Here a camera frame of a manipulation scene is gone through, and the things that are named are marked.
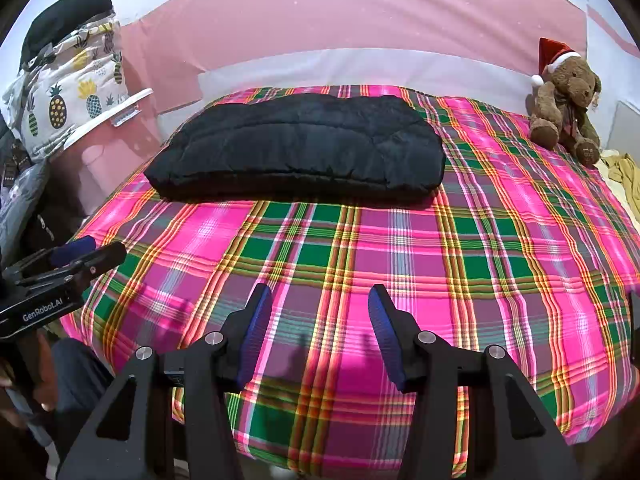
santa hat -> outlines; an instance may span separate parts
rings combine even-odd
[[[560,41],[540,38],[538,47],[538,74],[531,76],[531,83],[534,88],[542,86],[545,82],[542,75],[545,72],[553,73],[565,59],[569,57],[580,57],[569,45]]]

bed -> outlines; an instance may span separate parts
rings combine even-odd
[[[297,92],[408,102],[444,142],[431,203],[166,202],[139,168],[78,233],[128,254],[63,319],[70,336],[119,370],[139,346],[183,348],[218,329],[267,283],[273,314],[256,373],[228,397],[236,445],[318,476],[365,478],[402,458],[414,398],[383,368],[367,314],[375,283],[453,345],[504,346],[571,444],[635,396],[626,296],[640,290],[640,235],[597,170],[529,142],[525,116],[468,98],[257,88],[209,106]],[[180,390],[173,410],[183,420]],[[454,476],[466,463],[463,389],[458,410]]]

black comforter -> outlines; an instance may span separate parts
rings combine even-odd
[[[296,94],[204,110],[145,176],[170,200],[420,202],[442,181],[442,140],[393,96]]]

pineapple print fabric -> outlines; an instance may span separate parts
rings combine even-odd
[[[4,93],[8,126],[33,160],[62,149],[79,126],[128,96],[120,24],[115,15],[83,25],[52,48],[46,61],[20,71]]]

teddy bear's head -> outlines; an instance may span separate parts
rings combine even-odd
[[[594,95],[601,91],[600,78],[583,57],[568,57],[549,74],[558,91],[581,108],[588,108]]]

